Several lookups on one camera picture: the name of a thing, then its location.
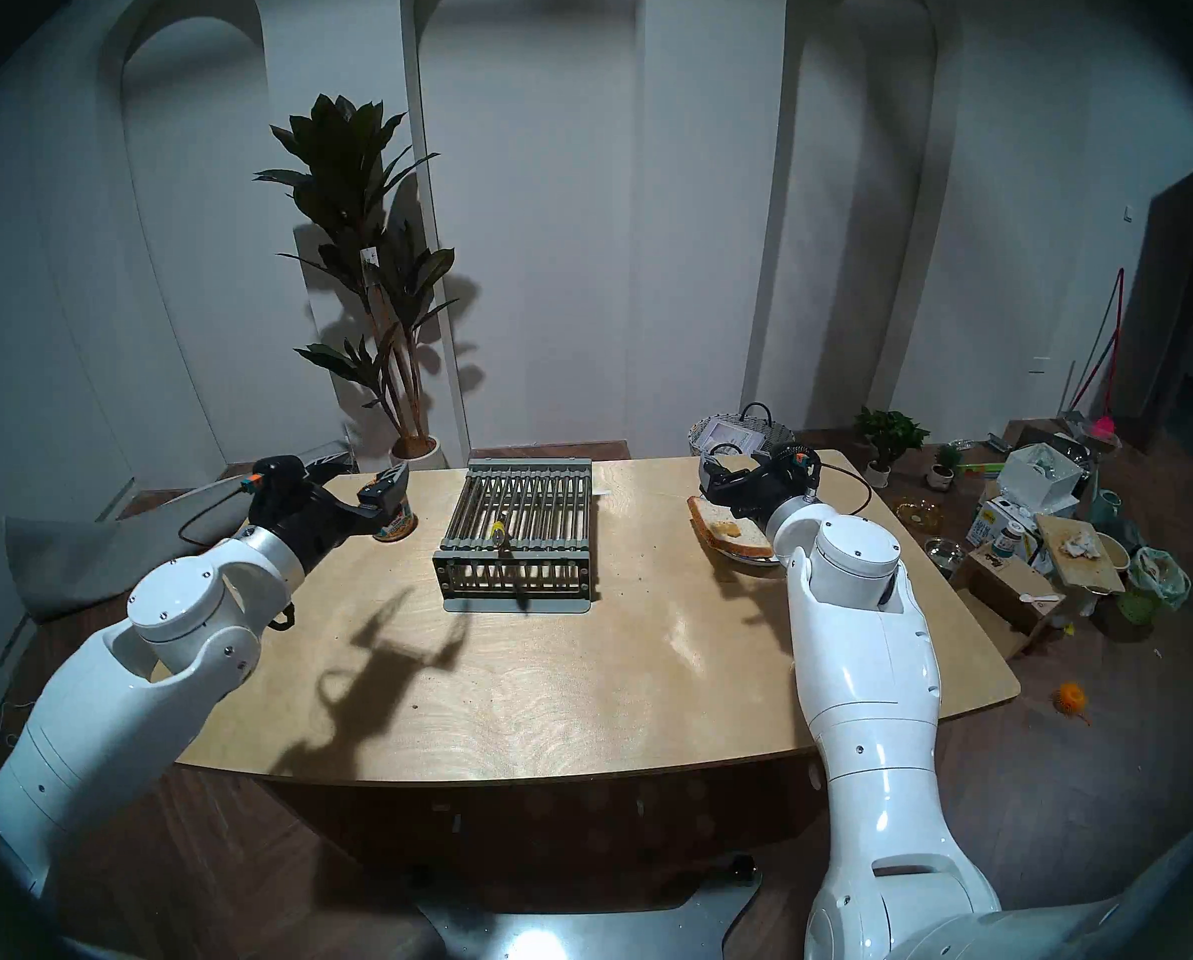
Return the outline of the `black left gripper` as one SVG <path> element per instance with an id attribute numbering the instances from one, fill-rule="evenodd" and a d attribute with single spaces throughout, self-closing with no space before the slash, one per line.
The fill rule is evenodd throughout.
<path id="1" fill-rule="evenodd" d="M 410 467 L 407 462 L 376 473 L 347 504 L 324 489 L 341 475 L 356 473 L 350 450 L 302 462 L 293 454 L 270 456 L 252 464 L 243 477 L 251 495 L 248 525 L 266 529 L 290 549 L 302 569 L 315 569 L 350 537 L 373 535 L 392 524 L 407 507 Z"/>

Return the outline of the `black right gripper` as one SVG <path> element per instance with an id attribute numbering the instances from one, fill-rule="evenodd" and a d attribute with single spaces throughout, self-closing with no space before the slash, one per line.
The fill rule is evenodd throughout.
<path id="1" fill-rule="evenodd" d="M 823 463 L 816 450 L 801 442 L 783 442 L 758 458 L 738 452 L 735 444 L 718 444 L 699 464 L 701 498 L 729 508 L 734 518 L 769 521 L 790 501 L 816 503 Z M 731 472 L 727 466 L 756 466 Z"/>

